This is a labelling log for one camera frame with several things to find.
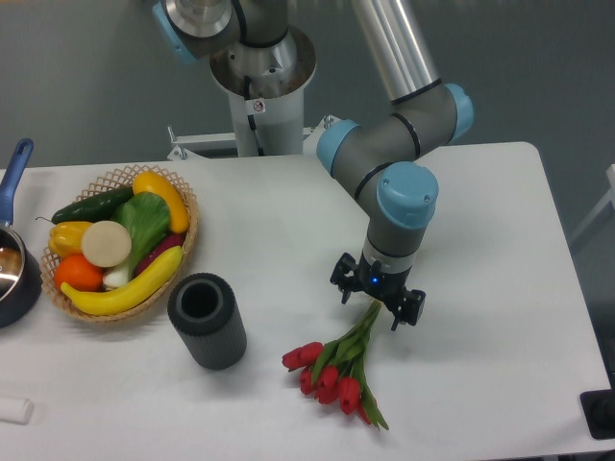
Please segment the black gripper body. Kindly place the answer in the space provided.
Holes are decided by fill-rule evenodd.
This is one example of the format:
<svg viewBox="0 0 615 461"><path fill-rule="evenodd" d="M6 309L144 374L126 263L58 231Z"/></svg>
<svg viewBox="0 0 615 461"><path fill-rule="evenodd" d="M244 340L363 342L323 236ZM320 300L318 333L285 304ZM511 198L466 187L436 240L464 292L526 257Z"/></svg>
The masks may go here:
<svg viewBox="0 0 615 461"><path fill-rule="evenodd" d="M397 307L406 296L406 280L410 268L399 273L385 273L379 261L369 263L362 256L355 271L357 290L384 302L388 307Z"/></svg>

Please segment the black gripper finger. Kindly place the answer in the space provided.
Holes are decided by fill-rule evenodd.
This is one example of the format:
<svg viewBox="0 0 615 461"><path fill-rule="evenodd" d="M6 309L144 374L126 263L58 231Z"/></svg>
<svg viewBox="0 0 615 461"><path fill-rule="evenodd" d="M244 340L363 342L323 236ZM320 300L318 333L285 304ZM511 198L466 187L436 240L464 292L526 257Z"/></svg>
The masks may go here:
<svg viewBox="0 0 615 461"><path fill-rule="evenodd" d="M341 302L346 303L353 293L359 291L358 264L348 253L344 253L335 263L330 283L341 293Z"/></svg>
<svg viewBox="0 0 615 461"><path fill-rule="evenodd" d="M394 316L391 330L399 325L415 326L422 316L427 294L418 289L404 289L389 302L389 310Z"/></svg>

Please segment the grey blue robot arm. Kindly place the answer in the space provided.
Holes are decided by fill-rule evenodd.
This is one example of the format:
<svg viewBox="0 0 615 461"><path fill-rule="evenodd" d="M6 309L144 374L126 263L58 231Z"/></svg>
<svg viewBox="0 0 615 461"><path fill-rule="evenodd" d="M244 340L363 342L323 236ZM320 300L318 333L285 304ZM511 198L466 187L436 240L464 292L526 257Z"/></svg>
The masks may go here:
<svg viewBox="0 0 615 461"><path fill-rule="evenodd" d="M406 279L438 196L418 159L466 133L474 108L460 86L441 81L407 1L356 1L353 9L392 111L371 129L336 121L317 140L323 167L369 219L360 257L340 257L331 281L344 297L366 293L396 324L415 325L425 294L408 290ZM303 152L303 92L316 59L286 2L159 1L153 13L179 58L209 60L240 156Z"/></svg>

